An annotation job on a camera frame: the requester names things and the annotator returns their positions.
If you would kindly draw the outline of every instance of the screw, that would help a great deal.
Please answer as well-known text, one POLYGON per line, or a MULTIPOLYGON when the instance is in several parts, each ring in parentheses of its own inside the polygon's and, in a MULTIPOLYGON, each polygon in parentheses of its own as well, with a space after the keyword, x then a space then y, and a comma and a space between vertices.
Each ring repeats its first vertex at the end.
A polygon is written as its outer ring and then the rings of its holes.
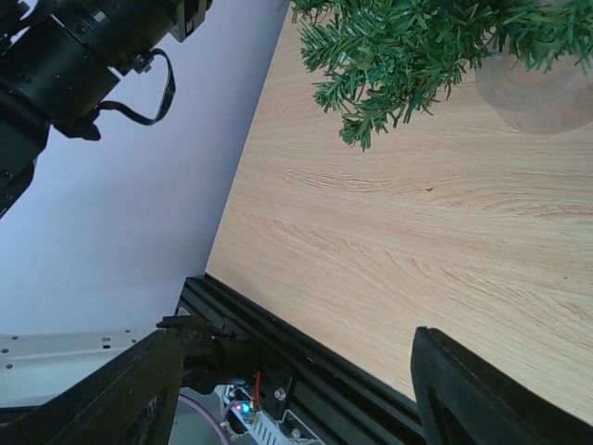
POLYGON ((278 388, 274 391, 274 398, 278 401, 286 399, 286 391, 283 388, 278 388))

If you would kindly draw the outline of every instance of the wooden table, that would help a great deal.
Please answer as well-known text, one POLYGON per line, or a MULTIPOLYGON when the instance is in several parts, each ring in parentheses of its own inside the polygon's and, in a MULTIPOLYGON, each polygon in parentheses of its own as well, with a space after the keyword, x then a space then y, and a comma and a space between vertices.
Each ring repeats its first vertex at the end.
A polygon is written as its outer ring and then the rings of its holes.
POLYGON ((472 78, 345 146, 287 21, 207 272, 413 398, 442 329, 593 423, 593 125, 516 133, 472 78))

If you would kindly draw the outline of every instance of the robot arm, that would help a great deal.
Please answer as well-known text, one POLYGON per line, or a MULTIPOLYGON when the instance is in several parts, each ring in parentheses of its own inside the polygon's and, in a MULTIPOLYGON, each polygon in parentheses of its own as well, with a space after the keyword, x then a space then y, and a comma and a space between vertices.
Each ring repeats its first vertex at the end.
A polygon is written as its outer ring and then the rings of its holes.
POLYGON ((167 115, 175 81, 167 55, 155 45, 167 33, 183 42, 211 5, 212 0, 38 0, 25 17, 29 8, 22 1, 2 2, 0 218, 30 185, 52 125, 67 137, 96 141, 101 110, 117 110, 143 125, 167 115), (169 79, 154 119, 103 101, 120 77, 148 71, 156 56, 167 60, 169 79))

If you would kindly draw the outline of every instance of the white wall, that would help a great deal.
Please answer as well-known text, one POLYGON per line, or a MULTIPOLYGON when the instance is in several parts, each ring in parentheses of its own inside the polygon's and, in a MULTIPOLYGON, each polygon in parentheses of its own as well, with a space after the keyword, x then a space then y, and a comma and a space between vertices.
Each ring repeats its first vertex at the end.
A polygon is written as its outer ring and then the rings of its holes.
MULTIPOLYGON (((215 0, 186 42, 161 42, 178 89, 161 123, 105 112, 99 143, 51 133, 32 186, 0 220, 0 333, 119 329, 173 311, 185 276, 205 270, 280 3, 215 0)), ((153 116, 163 65, 130 74, 111 98, 153 116)))

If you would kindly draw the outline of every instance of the pine branch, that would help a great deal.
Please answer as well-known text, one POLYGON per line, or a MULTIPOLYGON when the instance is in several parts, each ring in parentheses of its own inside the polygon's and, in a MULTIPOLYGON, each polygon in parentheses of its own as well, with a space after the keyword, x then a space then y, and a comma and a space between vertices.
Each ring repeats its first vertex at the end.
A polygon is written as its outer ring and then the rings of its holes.
POLYGON ((589 66, 593 50, 590 0, 293 0, 293 11, 307 69, 326 76, 315 100, 341 114, 342 139, 362 150, 373 131, 429 112, 493 48, 508 45, 528 69, 565 54, 589 66))

